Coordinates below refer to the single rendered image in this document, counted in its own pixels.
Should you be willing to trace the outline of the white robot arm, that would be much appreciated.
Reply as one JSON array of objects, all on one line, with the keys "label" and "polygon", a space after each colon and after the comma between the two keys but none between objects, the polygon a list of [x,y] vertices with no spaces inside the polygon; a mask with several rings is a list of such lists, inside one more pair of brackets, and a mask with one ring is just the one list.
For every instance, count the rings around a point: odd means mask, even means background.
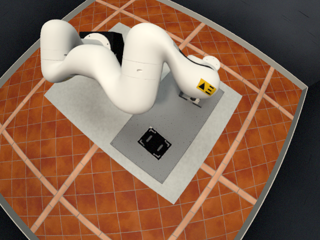
[{"label": "white robot arm", "polygon": [[152,23],[130,29],[120,66],[104,35],[91,33],[83,39],[70,23],[49,20],[40,33],[40,58],[42,75],[48,82],[61,83],[76,75],[95,79],[109,100],[130,115],[144,114],[154,106],[164,63],[189,97],[208,99],[220,87],[221,64],[216,57],[186,57],[172,38]]}]

